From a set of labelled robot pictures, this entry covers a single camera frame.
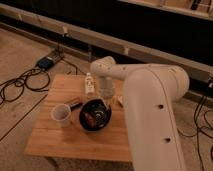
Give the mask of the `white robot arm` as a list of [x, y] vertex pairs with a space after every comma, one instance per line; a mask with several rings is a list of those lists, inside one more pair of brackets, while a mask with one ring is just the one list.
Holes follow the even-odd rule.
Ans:
[[123, 81], [134, 171], [186, 171], [172, 103], [189, 89], [187, 72], [176, 65], [118, 64], [110, 56], [92, 62], [90, 72], [102, 97], [114, 94], [109, 79]]

